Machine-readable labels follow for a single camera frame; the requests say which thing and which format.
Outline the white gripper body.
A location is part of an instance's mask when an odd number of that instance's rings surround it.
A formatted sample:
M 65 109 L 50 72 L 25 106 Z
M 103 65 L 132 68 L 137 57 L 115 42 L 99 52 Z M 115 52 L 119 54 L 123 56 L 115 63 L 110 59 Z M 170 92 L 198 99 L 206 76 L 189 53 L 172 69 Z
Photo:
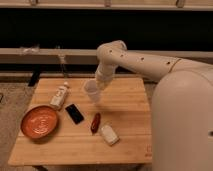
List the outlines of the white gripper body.
M 115 67 L 108 65 L 99 65 L 95 72 L 95 79 L 100 90 L 104 90 L 113 80 Z

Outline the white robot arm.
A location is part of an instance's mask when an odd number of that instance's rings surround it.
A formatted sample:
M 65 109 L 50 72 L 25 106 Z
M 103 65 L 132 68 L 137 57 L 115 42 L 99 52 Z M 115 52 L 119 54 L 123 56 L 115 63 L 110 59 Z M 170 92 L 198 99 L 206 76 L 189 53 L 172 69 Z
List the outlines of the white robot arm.
M 213 171 L 213 65 L 131 52 L 118 40 L 97 48 L 97 84 L 117 67 L 157 83 L 151 100 L 153 171 Z

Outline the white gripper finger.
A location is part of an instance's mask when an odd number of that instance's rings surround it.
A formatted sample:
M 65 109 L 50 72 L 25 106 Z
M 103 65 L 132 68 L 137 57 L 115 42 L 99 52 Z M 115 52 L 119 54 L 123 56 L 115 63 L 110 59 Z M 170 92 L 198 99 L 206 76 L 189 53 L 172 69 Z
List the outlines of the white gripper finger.
M 103 89 L 102 87 L 97 87 L 97 90 L 95 92 L 95 99 L 96 100 L 100 100 L 101 99 L 101 95 L 102 95 Z

